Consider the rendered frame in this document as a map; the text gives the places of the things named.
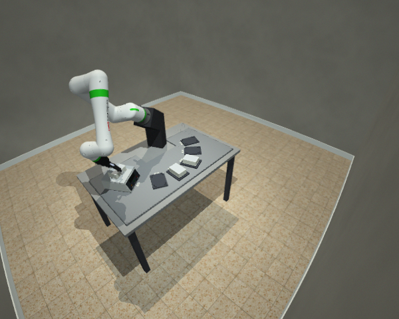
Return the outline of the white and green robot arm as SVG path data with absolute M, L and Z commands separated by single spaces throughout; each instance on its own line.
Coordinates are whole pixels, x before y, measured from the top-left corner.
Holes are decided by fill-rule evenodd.
M 135 121 L 145 125 L 150 121 L 149 109 L 143 109 L 141 105 L 127 103 L 114 106 L 108 103 L 108 77 L 101 70 L 73 77 L 69 82 L 69 89 L 92 105 L 96 141 L 83 143 L 80 146 L 80 154 L 93 161 L 95 165 L 104 163 L 106 157 L 114 151 L 109 122 Z

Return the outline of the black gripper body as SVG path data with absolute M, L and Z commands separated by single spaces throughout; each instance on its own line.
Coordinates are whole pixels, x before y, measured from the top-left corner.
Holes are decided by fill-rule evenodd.
M 106 165 L 110 165 L 111 162 L 109 162 L 109 158 L 106 157 L 106 160 L 103 164 L 101 164 L 101 166 L 106 166 Z

